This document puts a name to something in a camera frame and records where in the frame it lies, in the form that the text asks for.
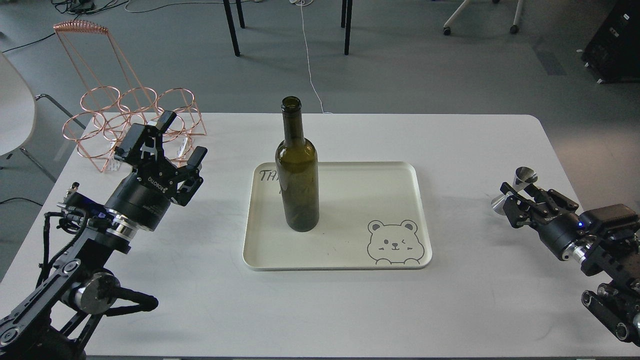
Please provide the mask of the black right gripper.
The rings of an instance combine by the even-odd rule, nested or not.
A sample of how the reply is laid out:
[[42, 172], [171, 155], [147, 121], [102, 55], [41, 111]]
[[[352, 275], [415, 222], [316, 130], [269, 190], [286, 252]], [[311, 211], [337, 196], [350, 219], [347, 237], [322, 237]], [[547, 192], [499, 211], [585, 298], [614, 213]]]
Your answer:
[[[518, 194], [507, 182], [501, 184], [500, 191], [506, 196], [502, 209], [511, 227], [532, 228], [558, 260], [567, 261], [569, 255], [566, 250], [585, 238], [582, 222], [574, 213], [579, 204], [555, 189], [544, 190], [530, 184], [529, 195], [534, 202]], [[535, 211], [553, 218], [533, 218]]]

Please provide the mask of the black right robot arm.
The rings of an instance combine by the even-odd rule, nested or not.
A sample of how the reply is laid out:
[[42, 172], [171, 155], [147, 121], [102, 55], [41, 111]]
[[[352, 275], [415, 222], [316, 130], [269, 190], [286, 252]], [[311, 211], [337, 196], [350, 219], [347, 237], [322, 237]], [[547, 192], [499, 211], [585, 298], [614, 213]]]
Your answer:
[[560, 261], [576, 260], [588, 277], [610, 277], [582, 304], [619, 341], [639, 344], [639, 215], [617, 203], [577, 214], [578, 203], [554, 189], [529, 184], [526, 196], [508, 183], [503, 211], [512, 226], [528, 226]]

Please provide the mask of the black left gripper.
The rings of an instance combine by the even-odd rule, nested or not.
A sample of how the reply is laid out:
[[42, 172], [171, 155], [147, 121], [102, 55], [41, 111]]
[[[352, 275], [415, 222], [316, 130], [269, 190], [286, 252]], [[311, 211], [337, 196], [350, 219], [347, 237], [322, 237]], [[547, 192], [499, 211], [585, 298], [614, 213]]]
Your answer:
[[201, 164], [208, 153], [205, 146], [197, 146], [186, 165], [178, 168], [165, 157], [163, 135], [176, 117], [176, 112], [163, 111], [154, 124], [133, 123], [115, 146], [114, 159], [133, 170], [105, 207], [147, 231], [158, 227], [170, 205], [185, 207], [204, 182]]

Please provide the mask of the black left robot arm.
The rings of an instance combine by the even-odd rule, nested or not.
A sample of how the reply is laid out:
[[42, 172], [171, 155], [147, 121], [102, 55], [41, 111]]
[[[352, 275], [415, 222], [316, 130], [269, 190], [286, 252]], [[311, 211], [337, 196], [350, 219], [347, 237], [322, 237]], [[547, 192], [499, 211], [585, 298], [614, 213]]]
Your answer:
[[184, 207], [202, 185], [205, 147], [197, 146], [183, 166], [165, 157], [163, 135], [175, 118], [175, 112], [163, 111], [151, 123], [130, 126], [114, 159], [132, 170], [105, 204], [78, 192], [74, 182], [58, 203], [60, 211], [45, 214], [59, 217], [73, 239], [50, 257], [45, 222], [36, 287], [1, 320], [3, 360], [84, 360], [103, 317], [158, 307], [156, 297], [123, 287], [105, 265], [114, 251], [130, 251], [138, 230], [154, 231], [171, 204]]

